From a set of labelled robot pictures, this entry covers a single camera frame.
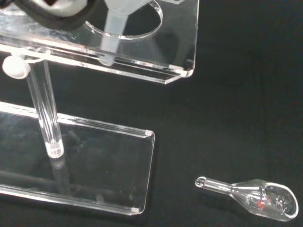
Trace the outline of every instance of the white plastic cap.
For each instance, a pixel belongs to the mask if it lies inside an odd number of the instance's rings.
[[[3,61],[2,69],[9,77],[24,79],[30,72],[30,65],[18,56],[9,56]]]

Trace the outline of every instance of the white plastic funnel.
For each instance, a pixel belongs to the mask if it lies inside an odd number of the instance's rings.
[[[123,35],[128,16],[143,7],[151,0],[105,0],[108,8],[107,20],[104,31],[108,34]],[[116,37],[103,36],[101,41],[101,50],[116,53],[120,40]],[[100,59],[104,65],[111,66],[114,63],[114,57],[105,55]]]

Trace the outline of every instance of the red component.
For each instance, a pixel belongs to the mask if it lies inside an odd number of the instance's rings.
[[[259,201],[259,202],[258,202],[258,207],[259,207],[260,210],[263,210],[263,209],[264,209],[264,206],[265,206],[265,203],[264,203],[264,202],[262,202],[262,201]]]

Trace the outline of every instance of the black surface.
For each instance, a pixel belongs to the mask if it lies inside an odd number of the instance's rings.
[[[201,175],[260,178],[289,186],[302,205],[302,9],[298,0],[201,1],[196,72],[166,87],[51,64],[59,112],[156,132],[147,210],[124,218],[1,197],[0,226],[302,226],[301,212],[281,223],[194,187]],[[0,81],[2,101],[31,104],[25,82]]]

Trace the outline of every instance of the clear plastic rod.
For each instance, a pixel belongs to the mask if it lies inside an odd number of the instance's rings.
[[[38,114],[47,154],[50,158],[59,158],[63,155],[64,149],[46,60],[31,65],[27,83]]]
[[[59,193],[62,195],[70,195],[71,185],[65,156],[62,155],[60,158],[56,159],[51,158],[50,161]]]

